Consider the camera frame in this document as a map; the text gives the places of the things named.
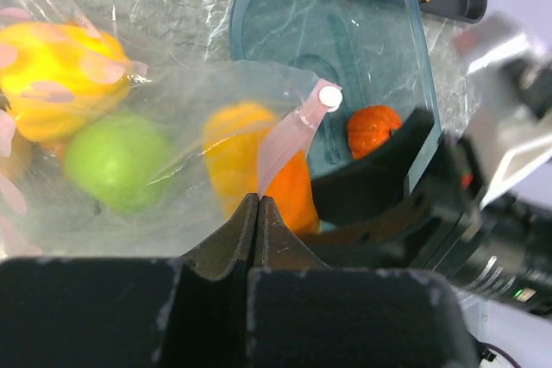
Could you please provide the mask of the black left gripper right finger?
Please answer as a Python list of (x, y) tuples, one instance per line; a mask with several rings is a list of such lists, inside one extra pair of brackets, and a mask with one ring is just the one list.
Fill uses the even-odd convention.
[(431, 271), (330, 268), (260, 202), (248, 273), (251, 367), (476, 367), (455, 293)]

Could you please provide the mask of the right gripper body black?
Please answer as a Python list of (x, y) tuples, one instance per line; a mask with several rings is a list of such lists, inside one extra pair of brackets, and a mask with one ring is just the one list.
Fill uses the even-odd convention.
[(413, 268), (521, 309), (551, 309), (551, 214), (506, 194), (481, 207), (482, 179), (465, 139), (444, 135), (412, 192), (365, 221), (330, 224), (304, 243), (340, 267)]

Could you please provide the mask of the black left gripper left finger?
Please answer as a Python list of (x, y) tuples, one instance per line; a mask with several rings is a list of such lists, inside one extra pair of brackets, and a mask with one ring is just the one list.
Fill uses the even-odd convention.
[(257, 196), (176, 258), (1, 265), (4, 367), (241, 367)]

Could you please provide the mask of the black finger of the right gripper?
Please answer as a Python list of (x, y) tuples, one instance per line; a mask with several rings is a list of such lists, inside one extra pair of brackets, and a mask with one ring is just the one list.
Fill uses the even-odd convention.
[(398, 203), (434, 123), (432, 111), (414, 109), (398, 132), (373, 153), (314, 179), (313, 198), (321, 221), (346, 226)]

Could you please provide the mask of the orange pumpkin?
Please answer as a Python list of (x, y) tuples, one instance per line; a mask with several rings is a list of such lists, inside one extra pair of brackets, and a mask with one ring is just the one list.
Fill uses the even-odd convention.
[(353, 159), (378, 149), (400, 127), (400, 115), (391, 107), (374, 105), (356, 111), (348, 120), (348, 146)]

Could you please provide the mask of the green apple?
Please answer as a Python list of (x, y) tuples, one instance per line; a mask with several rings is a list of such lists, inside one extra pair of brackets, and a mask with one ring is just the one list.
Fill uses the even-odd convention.
[(104, 116), (79, 131), (63, 160), (66, 176), (107, 207), (138, 212), (157, 203), (169, 185), (154, 177), (174, 154), (154, 122), (129, 113)]

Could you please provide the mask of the clear pink-dotted zip bag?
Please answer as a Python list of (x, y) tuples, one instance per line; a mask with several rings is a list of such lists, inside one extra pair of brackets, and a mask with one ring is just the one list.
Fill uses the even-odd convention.
[(307, 155), (340, 88), (313, 72), (207, 65), (73, 0), (1, 0), (1, 256), (169, 256), (271, 197), (320, 219)]

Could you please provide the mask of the yellow bell pepper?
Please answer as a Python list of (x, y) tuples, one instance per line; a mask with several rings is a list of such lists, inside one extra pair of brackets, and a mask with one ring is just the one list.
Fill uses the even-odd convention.
[(60, 140), (129, 93), (131, 61), (105, 32), (19, 22), (1, 31), (1, 91), (27, 140)]

